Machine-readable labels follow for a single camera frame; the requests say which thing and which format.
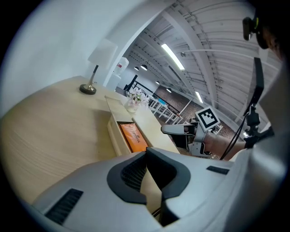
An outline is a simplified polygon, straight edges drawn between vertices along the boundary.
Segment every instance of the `brick wall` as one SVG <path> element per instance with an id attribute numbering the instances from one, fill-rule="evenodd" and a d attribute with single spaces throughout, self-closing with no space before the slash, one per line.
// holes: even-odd
<path id="1" fill-rule="evenodd" d="M 172 91 L 172 93 L 169 93 L 163 86 L 159 86 L 158 89 L 155 91 L 155 93 L 162 99 L 166 100 L 169 104 L 171 104 L 179 111 L 181 111 L 189 102 L 188 98 L 178 93 L 175 93 L 174 91 Z M 190 102 L 190 104 L 186 107 L 186 109 L 181 113 L 181 116 L 187 122 L 189 122 L 189 119 L 194 117 L 195 112 L 201 109 L 202 107 L 200 105 L 194 102 Z M 235 132 L 230 127 L 228 127 L 223 121 L 221 121 L 221 124 L 223 125 L 223 128 L 219 132 L 219 135 L 231 139 L 234 136 Z"/>

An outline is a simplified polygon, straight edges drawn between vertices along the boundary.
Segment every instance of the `white vase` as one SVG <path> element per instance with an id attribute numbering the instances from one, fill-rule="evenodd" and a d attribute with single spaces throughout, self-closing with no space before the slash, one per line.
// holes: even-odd
<path id="1" fill-rule="evenodd" d="M 136 111 L 137 111 L 138 108 L 139 108 L 139 105 L 130 106 L 130 105 L 129 105 L 129 101 L 130 101 L 130 100 L 128 100 L 128 101 L 125 103 L 125 105 L 124 105 L 125 109 L 126 109 L 128 112 L 130 112 L 130 113 L 136 113 Z"/>

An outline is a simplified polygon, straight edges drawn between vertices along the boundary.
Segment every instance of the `lampshade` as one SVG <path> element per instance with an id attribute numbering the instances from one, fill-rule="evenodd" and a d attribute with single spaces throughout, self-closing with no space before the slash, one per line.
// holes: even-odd
<path id="1" fill-rule="evenodd" d="M 118 46 L 103 39 L 87 59 L 89 62 L 108 69 Z"/>
<path id="2" fill-rule="evenodd" d="M 147 70 L 147 65 L 146 64 L 142 64 L 141 68 L 143 68 L 144 70 Z"/>

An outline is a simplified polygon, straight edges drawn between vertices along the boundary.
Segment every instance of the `orange packet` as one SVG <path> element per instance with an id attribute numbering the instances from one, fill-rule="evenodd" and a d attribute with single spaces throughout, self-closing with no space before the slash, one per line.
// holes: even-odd
<path id="1" fill-rule="evenodd" d="M 132 152 L 146 151 L 148 145 L 135 123 L 120 124 L 120 126 Z"/>

